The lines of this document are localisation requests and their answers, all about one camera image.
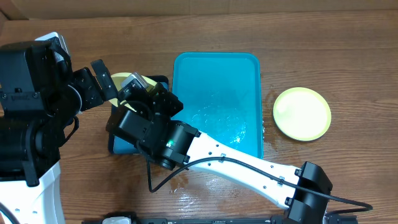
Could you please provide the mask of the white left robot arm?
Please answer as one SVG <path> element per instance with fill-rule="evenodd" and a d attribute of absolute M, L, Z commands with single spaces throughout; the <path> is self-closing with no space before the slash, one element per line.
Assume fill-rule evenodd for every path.
<path fill-rule="evenodd" d="M 78 114 L 116 96 L 102 60 L 70 70 L 70 62 L 12 60 L 1 65 L 1 215 L 6 223 L 64 223 L 60 148 Z"/>

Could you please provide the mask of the yellow plate with stain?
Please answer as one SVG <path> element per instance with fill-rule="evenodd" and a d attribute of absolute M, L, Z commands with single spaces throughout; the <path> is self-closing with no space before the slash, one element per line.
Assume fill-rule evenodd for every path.
<path fill-rule="evenodd" d="M 276 98 L 272 113 L 279 130 L 298 141 L 322 137 L 331 124 L 331 109 L 324 97 L 304 87 L 283 91 Z"/>

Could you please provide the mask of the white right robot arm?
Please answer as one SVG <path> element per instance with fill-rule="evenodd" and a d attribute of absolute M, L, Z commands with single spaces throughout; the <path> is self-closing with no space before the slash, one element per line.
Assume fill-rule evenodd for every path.
<path fill-rule="evenodd" d="M 171 117 L 183 103 L 161 84 L 123 85 L 106 130 L 133 144 L 148 164 L 207 172 L 247 187 L 284 209 L 284 223 L 323 223 L 332 184 L 322 169 L 275 164 L 232 149 Z"/>

